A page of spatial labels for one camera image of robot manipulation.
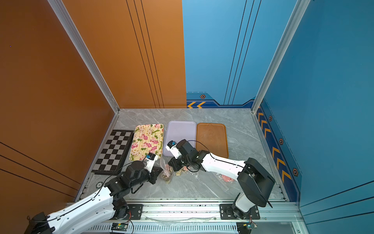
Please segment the ziploc bag ring cookies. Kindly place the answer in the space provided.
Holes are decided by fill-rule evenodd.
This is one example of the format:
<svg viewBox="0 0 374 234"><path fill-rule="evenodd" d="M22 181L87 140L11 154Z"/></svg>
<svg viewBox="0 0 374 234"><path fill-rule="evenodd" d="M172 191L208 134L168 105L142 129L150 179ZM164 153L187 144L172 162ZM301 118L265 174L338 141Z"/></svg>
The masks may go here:
<svg viewBox="0 0 374 234"><path fill-rule="evenodd" d="M165 181L166 184L169 184L174 175L174 170L171 166L169 166L168 160L164 156L161 156L160 166L163 169L162 179Z"/></svg>

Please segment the ziploc bag mixed cookies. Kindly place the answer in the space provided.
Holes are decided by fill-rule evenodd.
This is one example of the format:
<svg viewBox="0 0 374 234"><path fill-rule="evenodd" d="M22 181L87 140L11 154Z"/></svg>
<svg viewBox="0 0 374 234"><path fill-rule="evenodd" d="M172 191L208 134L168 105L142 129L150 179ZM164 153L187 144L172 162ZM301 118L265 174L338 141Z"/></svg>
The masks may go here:
<svg viewBox="0 0 374 234"><path fill-rule="evenodd" d="M190 169L189 167L184 166L184 167L182 167L182 169L180 169L179 171L174 172L174 174L175 174L176 176L181 176L181 175L183 175L183 174L185 174L185 173L196 173L196 172L198 172L198 171L197 171L197 170L192 170L192 169Z"/></svg>

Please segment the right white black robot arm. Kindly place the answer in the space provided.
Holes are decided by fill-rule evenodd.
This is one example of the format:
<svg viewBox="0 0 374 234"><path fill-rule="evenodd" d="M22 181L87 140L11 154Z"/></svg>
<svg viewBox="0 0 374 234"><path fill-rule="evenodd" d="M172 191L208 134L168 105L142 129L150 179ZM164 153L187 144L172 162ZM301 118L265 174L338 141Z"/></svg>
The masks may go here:
<svg viewBox="0 0 374 234"><path fill-rule="evenodd" d="M275 185L272 175L255 159L246 161L230 160L211 153L208 149L198 151L188 140L170 141L166 145L173 158L168 165L175 172L187 168L190 172L219 173L237 181L242 189L232 204L233 216L250 219L254 207L270 205L269 196Z"/></svg>

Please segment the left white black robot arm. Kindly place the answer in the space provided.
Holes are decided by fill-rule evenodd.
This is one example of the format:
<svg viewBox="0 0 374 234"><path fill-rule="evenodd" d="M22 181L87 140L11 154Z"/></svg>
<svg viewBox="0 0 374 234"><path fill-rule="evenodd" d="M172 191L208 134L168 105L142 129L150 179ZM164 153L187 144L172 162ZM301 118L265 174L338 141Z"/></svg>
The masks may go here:
<svg viewBox="0 0 374 234"><path fill-rule="evenodd" d="M146 182L155 184L163 169L154 161L133 161L126 170L86 198L60 211L46 215L41 212L29 219L27 234L81 234L90 227L113 217L131 219L124 197L135 194Z"/></svg>

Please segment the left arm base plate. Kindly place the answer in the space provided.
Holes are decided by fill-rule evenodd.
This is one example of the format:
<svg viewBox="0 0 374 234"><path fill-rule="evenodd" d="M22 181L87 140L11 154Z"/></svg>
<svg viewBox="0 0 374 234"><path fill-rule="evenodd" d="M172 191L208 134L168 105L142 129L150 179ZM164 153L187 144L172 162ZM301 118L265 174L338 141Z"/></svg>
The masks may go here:
<svg viewBox="0 0 374 234"><path fill-rule="evenodd" d="M115 220L140 220L143 212L143 204L128 204L115 212Z"/></svg>

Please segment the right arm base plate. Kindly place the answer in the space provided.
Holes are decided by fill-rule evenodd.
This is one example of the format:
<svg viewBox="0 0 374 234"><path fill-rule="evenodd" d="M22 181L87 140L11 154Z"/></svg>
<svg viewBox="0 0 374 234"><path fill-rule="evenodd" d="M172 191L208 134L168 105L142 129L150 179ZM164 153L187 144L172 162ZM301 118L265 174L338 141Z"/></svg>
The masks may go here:
<svg viewBox="0 0 374 234"><path fill-rule="evenodd" d="M220 204L220 215L222 220L242 219L242 220L259 220L260 213L258 206L253 206L248 212L243 212L238 208L233 208L232 204Z"/></svg>

